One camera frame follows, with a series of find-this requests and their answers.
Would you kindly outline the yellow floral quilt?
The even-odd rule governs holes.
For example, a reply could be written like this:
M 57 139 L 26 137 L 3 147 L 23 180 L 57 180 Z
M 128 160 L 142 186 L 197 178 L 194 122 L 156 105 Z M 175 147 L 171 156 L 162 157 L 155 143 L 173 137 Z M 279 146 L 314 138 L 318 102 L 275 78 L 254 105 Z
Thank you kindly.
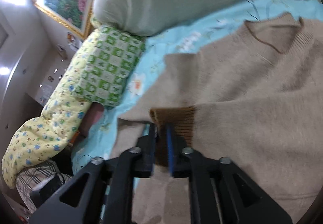
M 77 132 L 91 103 L 75 97 L 73 92 L 99 35 L 94 30 L 74 54 L 41 115 L 24 122 L 13 135 L 2 158 L 3 179 L 10 189 L 15 187 L 20 171 L 57 155 Z

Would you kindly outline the beige knit sweater brown trim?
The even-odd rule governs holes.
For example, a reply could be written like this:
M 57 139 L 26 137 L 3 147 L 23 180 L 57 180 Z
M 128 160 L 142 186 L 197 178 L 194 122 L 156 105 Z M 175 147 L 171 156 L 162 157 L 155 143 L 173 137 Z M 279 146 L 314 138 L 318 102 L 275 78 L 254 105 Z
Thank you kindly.
M 290 216 L 322 212 L 322 22 L 289 14 L 246 21 L 166 68 L 118 118 L 112 156 L 147 122 L 165 123 L 203 155 L 230 157 Z

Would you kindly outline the light blue floral bed sheet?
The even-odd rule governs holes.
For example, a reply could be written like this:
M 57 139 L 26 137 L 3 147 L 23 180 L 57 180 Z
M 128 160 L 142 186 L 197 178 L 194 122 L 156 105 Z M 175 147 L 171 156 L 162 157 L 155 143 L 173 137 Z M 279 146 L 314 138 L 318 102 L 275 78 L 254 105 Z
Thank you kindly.
M 94 157 L 108 159 L 117 138 L 117 118 L 130 110 L 164 71 L 164 57 L 197 53 L 199 49 L 236 31 L 245 20 L 261 21 L 289 12 L 294 18 L 322 19 L 318 0 L 244 0 L 198 20 L 181 23 L 146 40 L 146 51 L 130 75 L 121 101 L 106 107 L 89 135 L 72 151 L 73 173 Z

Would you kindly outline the plaid cloth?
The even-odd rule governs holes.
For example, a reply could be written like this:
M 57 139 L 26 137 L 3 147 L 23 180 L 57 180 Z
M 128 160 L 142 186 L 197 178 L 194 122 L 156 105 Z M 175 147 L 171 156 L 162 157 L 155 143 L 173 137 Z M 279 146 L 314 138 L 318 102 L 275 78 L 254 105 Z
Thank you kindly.
M 17 174 L 15 180 L 16 189 L 30 213 L 34 213 L 37 209 L 30 198 L 30 192 L 42 181 L 47 180 L 56 174 L 59 174 L 60 179 L 62 180 L 62 178 L 64 178 L 66 182 L 72 178 L 71 175 L 64 174 L 60 171 L 53 160 L 47 160 L 34 167 L 25 168 Z

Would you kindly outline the green checkered pillow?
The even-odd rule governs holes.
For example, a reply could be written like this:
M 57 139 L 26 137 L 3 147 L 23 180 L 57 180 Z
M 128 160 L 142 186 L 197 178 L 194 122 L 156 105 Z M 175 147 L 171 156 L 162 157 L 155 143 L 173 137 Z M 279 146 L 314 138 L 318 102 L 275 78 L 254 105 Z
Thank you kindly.
M 74 95 L 106 107 L 119 104 L 127 80 L 145 51 L 145 39 L 118 30 L 110 24 L 98 25 L 94 43 Z

